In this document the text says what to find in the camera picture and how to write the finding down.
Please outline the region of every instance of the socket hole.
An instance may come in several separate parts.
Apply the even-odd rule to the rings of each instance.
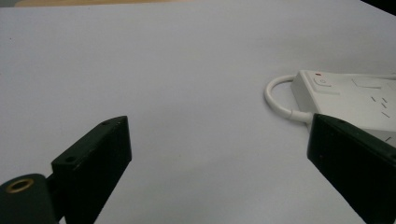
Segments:
[[[33,179],[20,179],[12,184],[8,185],[6,192],[7,193],[18,193],[21,191],[24,191],[26,189],[29,189],[35,181]]]
[[[66,161],[66,162],[72,162],[72,161],[75,161],[76,158],[77,158],[77,157],[67,157],[65,161]]]

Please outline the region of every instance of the white power strip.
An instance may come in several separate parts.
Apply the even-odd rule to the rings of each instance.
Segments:
[[[291,89],[301,111],[343,119],[396,147],[396,80],[378,77],[303,70]]]

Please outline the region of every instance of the extension socket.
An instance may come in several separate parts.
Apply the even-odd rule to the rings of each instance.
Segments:
[[[291,90],[301,111],[343,119],[396,147],[396,80],[302,70]]]

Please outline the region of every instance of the white table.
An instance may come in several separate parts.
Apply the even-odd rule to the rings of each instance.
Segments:
[[[263,102],[300,69],[396,72],[396,18],[358,0],[0,8],[0,182],[51,174],[97,123],[134,158],[96,223],[363,223]],[[288,85],[275,91],[296,107]]]

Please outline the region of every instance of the wooden floor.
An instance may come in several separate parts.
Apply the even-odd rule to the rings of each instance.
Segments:
[[[182,2],[188,0],[22,0],[15,7],[89,6],[152,2]]]

